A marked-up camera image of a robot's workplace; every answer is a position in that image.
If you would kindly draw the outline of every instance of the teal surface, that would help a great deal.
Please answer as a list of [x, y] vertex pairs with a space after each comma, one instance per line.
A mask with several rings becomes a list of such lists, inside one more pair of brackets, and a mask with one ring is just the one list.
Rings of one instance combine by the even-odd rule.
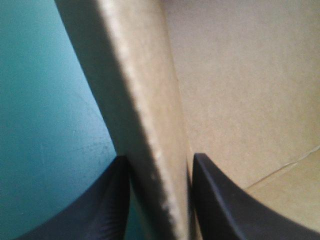
[[53, 0], [0, 0], [0, 240], [42, 224], [116, 156]]

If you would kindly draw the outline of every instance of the black curved object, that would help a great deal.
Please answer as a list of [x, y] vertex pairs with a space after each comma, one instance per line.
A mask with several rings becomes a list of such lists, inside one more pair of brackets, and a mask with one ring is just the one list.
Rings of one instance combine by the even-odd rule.
[[245, 193], [204, 153], [194, 155], [192, 198], [204, 240], [320, 240]]
[[124, 156], [117, 156], [74, 203], [16, 240], [123, 239], [129, 200], [128, 161]]

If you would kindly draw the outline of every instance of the brown cardboard surface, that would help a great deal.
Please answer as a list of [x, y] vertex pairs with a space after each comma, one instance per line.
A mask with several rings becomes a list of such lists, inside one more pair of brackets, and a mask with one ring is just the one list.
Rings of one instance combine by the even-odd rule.
[[[165, 0], [167, 19], [158, 0], [56, 2], [116, 151], [174, 239], [189, 235], [188, 139], [242, 188], [280, 170], [252, 186], [272, 208], [319, 207], [295, 184], [319, 182], [316, 161], [296, 162], [320, 144], [320, 1]], [[297, 219], [304, 205], [290, 206]]]
[[187, 239], [191, 158], [160, 2], [56, 3], [116, 152], [133, 167], [149, 220], [159, 234], [172, 231], [168, 239]]
[[320, 150], [246, 191], [276, 212], [320, 232]]
[[320, 1], [164, 5], [194, 152], [246, 188], [320, 144]]

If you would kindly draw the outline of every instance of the cardboard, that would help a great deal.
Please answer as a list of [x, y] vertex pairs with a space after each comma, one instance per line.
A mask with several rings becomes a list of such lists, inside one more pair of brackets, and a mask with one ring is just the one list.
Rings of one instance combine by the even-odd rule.
[[319, 153], [305, 158], [320, 144], [320, 1], [56, 2], [117, 154], [172, 238], [189, 237], [194, 152], [320, 231]]
[[[240, 187], [253, 185], [248, 191], [262, 203], [320, 231], [320, 155], [296, 163], [320, 144], [320, 2], [164, 6], [192, 151]], [[261, 179], [270, 182], [253, 190]]]
[[116, 153], [132, 165], [147, 238], [187, 239], [192, 155], [161, 3], [55, 2]]

